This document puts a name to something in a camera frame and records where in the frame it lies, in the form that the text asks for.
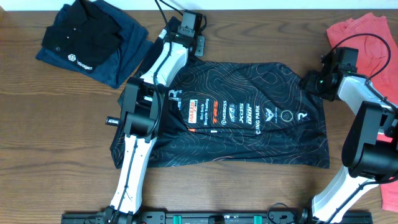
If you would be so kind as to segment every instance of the wooden tabletop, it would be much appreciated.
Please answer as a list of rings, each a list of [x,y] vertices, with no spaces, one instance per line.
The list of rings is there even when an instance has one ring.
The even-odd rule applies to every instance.
[[[320,69],[330,50],[325,30],[369,11],[205,11],[204,60],[282,62],[303,76]],[[164,26],[157,11],[129,11],[154,40]],[[398,40],[398,12],[388,18]],[[119,116],[114,90],[82,74],[35,59],[56,12],[0,14],[0,222],[60,223],[66,211],[109,205],[119,180],[109,146]],[[176,13],[167,12],[168,18]],[[354,115],[325,102],[330,169],[248,162],[148,169],[143,205],[169,211],[267,210],[276,202],[299,208],[321,192],[341,167],[341,147]],[[355,203],[376,223],[397,223],[381,210],[380,188]]]

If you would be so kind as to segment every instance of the black jersey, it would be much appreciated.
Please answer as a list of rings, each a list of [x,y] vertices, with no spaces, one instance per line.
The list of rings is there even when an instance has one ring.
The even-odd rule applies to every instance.
[[[167,130],[150,167],[208,161],[329,168],[322,99],[281,63],[193,62],[169,92]]]

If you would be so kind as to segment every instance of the red towel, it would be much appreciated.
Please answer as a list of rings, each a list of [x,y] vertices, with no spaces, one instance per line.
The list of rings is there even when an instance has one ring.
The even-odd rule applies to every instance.
[[[338,42],[353,34],[371,33],[382,37],[391,48],[391,61],[377,76],[372,78],[373,86],[389,101],[398,105],[398,48],[392,39],[385,16],[376,17],[368,13],[359,19],[348,19],[332,25],[326,30],[329,42],[334,47]],[[359,36],[342,43],[340,47],[359,50],[358,73],[370,76],[377,72],[387,60],[387,49],[375,37]],[[387,141],[385,136],[377,139]],[[382,209],[398,212],[398,182],[381,185]]]

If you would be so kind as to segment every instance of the blue cloth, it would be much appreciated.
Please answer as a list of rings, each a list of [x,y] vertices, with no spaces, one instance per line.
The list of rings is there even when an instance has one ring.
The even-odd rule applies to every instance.
[[[146,39],[148,31],[124,12],[103,0],[97,0],[93,4],[109,14],[121,27],[118,34],[122,38],[122,42],[115,53],[104,63],[98,65],[92,73],[71,65],[51,50],[45,48],[41,48],[36,55],[36,59],[56,67],[80,72],[112,88],[119,88],[140,64],[147,51],[151,48],[152,42]],[[55,17],[54,25],[61,23],[65,19],[69,8],[70,5],[68,4],[62,7]]]

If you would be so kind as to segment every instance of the wood grain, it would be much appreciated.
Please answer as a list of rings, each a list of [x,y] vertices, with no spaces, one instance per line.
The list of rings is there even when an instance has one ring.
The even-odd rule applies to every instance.
[[[299,75],[321,67],[329,51],[325,29],[369,11],[205,11],[204,60],[282,62]],[[129,11],[154,40],[164,24],[159,12]],[[398,40],[398,12],[387,16]],[[5,12],[0,21],[0,222],[60,223],[65,211],[107,206],[119,179],[109,145],[118,116],[113,90],[84,75],[34,57],[56,12]],[[168,18],[173,12],[167,12]],[[170,211],[267,210],[275,202],[303,205],[341,166],[341,146],[354,116],[342,102],[325,102],[330,169],[245,162],[209,162],[148,169],[143,204]],[[381,210],[376,188],[355,209],[376,223],[396,223]]]

